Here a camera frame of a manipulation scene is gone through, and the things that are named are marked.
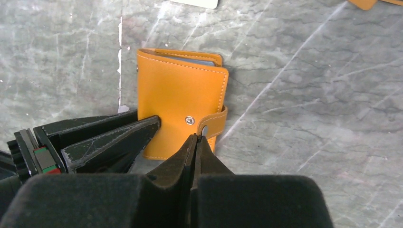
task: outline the orange object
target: orange object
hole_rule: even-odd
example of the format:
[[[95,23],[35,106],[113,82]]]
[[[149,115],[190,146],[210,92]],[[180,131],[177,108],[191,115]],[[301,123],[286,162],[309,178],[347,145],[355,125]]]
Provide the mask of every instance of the orange object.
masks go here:
[[[349,0],[352,4],[358,6],[363,10],[369,10],[378,0]],[[381,0],[392,4],[403,6],[403,0]]]
[[[403,6],[403,0],[381,0],[381,1],[386,1],[386,2],[393,3],[393,4],[396,4],[399,6]]]
[[[378,0],[349,0],[352,4],[358,6],[363,10],[369,10]]]
[[[217,54],[143,48],[137,51],[138,118],[161,118],[161,128],[144,151],[166,160],[190,134],[206,135],[211,150],[224,130],[229,73]]]

